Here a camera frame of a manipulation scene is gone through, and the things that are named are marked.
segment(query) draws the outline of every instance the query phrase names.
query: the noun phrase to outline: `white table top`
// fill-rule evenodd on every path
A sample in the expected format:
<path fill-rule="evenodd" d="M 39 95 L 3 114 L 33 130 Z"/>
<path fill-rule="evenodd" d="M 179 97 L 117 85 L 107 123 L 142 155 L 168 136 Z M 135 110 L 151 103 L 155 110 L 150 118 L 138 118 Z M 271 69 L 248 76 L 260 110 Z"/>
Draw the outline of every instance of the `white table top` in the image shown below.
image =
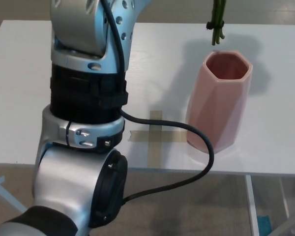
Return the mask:
<path fill-rule="evenodd" d="M 131 115 L 184 121 L 204 57 L 239 50 L 254 65 L 234 145 L 216 154 L 213 173 L 295 175 L 295 26 L 225 25 L 220 46 L 202 24 L 137 24 L 128 81 Z M 34 164 L 42 109 L 49 104 L 51 23 L 4 21 L 0 28 L 0 163 Z M 130 142 L 127 122 L 117 146 L 131 169 L 148 169 L 148 143 Z M 187 143 L 163 143 L 159 171 L 198 171 L 208 156 Z"/>

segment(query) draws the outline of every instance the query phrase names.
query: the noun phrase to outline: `green stems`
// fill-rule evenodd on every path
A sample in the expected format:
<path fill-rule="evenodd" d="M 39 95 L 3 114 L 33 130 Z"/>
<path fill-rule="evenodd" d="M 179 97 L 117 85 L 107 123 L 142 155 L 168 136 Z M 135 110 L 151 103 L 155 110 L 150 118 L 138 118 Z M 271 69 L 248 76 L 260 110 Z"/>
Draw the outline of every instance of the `green stems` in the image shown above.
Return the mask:
<path fill-rule="evenodd" d="M 213 28 L 212 45 L 220 44 L 220 38 L 225 38 L 222 30 L 225 6 L 226 0 L 213 0 L 212 19 L 210 22 Z"/>

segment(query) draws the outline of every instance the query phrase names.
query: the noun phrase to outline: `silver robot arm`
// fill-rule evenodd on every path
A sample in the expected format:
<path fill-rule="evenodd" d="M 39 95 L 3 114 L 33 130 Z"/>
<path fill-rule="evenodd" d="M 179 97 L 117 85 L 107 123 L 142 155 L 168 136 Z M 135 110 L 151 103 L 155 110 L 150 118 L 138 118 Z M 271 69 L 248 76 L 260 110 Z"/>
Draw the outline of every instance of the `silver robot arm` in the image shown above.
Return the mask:
<path fill-rule="evenodd" d="M 124 130 L 124 77 L 135 22 L 150 1 L 52 0 L 51 103 L 42 115 L 34 204 L 0 225 L 0 236 L 87 236 L 116 218 L 127 176 L 126 158 L 114 149 Z"/>

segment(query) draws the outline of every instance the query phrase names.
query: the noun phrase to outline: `hexagonal vase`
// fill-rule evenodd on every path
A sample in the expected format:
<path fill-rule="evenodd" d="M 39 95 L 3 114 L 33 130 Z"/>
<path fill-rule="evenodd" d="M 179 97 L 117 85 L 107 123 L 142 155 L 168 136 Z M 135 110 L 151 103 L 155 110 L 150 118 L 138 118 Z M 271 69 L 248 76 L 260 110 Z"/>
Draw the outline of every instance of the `hexagonal vase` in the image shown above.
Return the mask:
<path fill-rule="evenodd" d="M 186 122 L 203 131 L 217 153 L 236 139 L 248 97 L 252 64 L 239 52 L 212 52 L 203 62 L 189 100 Z M 207 152 L 205 143 L 187 132 L 187 141 Z"/>

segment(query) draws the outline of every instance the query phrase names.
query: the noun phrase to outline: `floor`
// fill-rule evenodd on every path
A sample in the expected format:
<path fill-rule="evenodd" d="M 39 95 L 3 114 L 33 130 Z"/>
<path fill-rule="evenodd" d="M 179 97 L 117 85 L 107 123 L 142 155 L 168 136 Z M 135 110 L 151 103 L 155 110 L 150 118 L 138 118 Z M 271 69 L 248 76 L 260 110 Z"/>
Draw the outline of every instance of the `floor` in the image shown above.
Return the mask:
<path fill-rule="evenodd" d="M 49 20 L 50 0 L 0 0 L 2 20 Z M 139 22 L 206 23 L 212 1 L 154 0 Z M 228 0 L 226 24 L 295 25 L 295 0 Z M 24 205 L 32 202 L 32 166 L 0 165 L 4 186 Z M 126 192 L 160 186 L 190 174 L 130 173 Z M 253 177 L 258 215 L 269 215 L 275 228 L 285 219 L 279 183 L 273 177 Z M 0 199 L 0 222 L 18 213 Z M 110 225 L 92 235 L 249 236 L 250 223 L 244 178 L 209 175 L 181 189 L 144 197 L 125 205 Z"/>

